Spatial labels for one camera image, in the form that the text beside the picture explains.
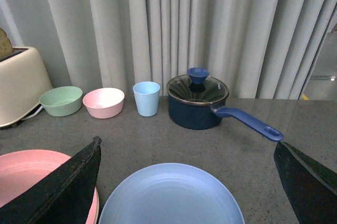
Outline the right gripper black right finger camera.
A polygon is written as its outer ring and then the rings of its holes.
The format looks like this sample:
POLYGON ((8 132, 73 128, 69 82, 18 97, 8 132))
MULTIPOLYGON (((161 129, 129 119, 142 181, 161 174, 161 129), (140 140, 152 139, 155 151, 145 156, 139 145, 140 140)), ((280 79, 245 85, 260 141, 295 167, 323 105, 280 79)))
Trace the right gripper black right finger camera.
POLYGON ((336 172, 279 142, 274 162, 299 223, 336 223, 336 172))

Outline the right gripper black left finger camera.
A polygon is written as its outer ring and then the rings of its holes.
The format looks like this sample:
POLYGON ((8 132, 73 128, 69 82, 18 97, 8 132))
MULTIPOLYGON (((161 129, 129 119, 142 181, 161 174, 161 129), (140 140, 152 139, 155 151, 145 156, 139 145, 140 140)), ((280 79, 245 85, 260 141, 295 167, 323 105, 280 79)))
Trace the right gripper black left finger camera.
POLYGON ((86 223, 101 163, 93 141, 26 192, 1 207, 1 223, 86 223))

